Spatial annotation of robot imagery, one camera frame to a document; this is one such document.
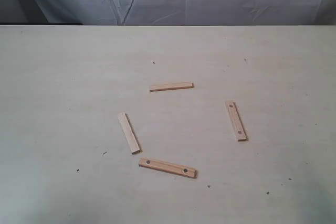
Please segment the wooden stick with holes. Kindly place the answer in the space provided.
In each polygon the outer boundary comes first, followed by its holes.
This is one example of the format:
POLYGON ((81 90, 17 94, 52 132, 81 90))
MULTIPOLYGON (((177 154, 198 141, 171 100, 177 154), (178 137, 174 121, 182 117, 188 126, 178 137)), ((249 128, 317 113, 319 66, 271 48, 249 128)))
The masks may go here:
POLYGON ((232 123, 233 131, 236 136, 236 140, 239 142, 247 141, 242 121, 239 117, 238 110, 234 101, 225 101, 225 105, 228 111, 230 121, 232 123))
POLYGON ((174 175, 179 175, 188 178, 196 178, 197 177, 197 170, 196 168, 169 163, 165 161, 160 161, 157 159, 141 157, 139 160, 138 165, 140 167, 158 170, 165 173, 170 173, 174 175))

